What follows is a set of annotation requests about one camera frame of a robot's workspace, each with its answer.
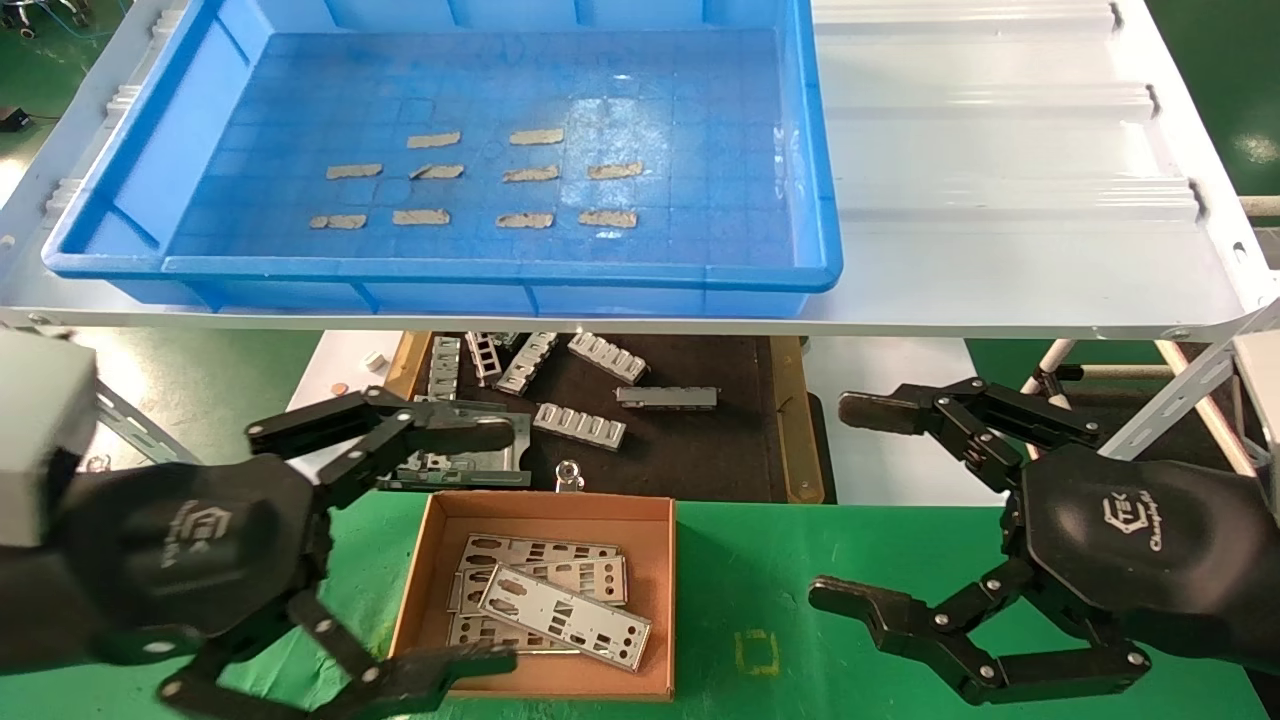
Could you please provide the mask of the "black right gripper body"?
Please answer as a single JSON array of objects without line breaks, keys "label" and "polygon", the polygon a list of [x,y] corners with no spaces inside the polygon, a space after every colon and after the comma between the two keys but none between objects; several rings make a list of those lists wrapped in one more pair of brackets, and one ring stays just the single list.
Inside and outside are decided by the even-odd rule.
[{"label": "black right gripper body", "polygon": [[1277,521],[1256,478],[1070,445],[1021,469],[1016,500],[1028,600],[1069,635],[1277,670]]}]

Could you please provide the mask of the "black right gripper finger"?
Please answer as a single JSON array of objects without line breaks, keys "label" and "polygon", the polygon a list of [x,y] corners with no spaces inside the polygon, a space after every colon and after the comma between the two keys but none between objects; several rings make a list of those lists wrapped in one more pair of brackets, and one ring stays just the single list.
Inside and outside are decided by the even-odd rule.
[{"label": "black right gripper finger", "polygon": [[1042,451],[1097,448],[1101,437],[1083,415],[983,379],[901,384],[890,395],[845,392],[838,419],[851,428],[929,436],[993,492],[1014,492],[1021,483],[1024,461],[1015,443]]},{"label": "black right gripper finger", "polygon": [[[972,633],[1019,600],[1044,610],[1085,647],[1005,656],[979,647]],[[879,652],[928,666],[973,706],[1119,694],[1151,669],[1148,655],[1111,621],[1055,600],[1044,574],[1029,564],[1001,564],[937,606],[819,575],[809,587],[809,603],[863,623]]]}]

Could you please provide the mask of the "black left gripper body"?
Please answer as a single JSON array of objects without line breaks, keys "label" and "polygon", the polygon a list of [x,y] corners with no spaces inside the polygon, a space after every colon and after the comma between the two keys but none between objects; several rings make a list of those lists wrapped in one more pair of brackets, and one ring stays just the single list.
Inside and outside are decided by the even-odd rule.
[{"label": "black left gripper body", "polygon": [[41,544],[3,548],[3,673],[160,664],[207,642],[248,659],[289,630],[285,605],[330,548],[317,488],[273,455],[77,475]]}]

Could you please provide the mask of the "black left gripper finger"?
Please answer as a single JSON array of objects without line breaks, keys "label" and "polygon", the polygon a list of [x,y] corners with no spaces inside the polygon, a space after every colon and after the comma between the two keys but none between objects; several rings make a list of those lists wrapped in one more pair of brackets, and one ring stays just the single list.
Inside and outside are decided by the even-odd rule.
[{"label": "black left gripper finger", "polygon": [[[233,632],[206,642],[191,662],[166,678],[159,700],[187,719],[390,719],[439,708],[452,685],[474,676],[494,676],[517,667],[509,643],[480,641],[376,659],[312,591],[292,594]],[[329,701],[302,708],[221,685],[227,667],[250,650],[298,628],[349,678]]]},{"label": "black left gripper finger", "polygon": [[323,503],[347,509],[417,452],[503,450],[515,442],[515,428],[506,419],[466,419],[447,404],[410,402],[375,386],[253,421],[246,438],[251,454],[283,460],[351,441],[315,471]]}]

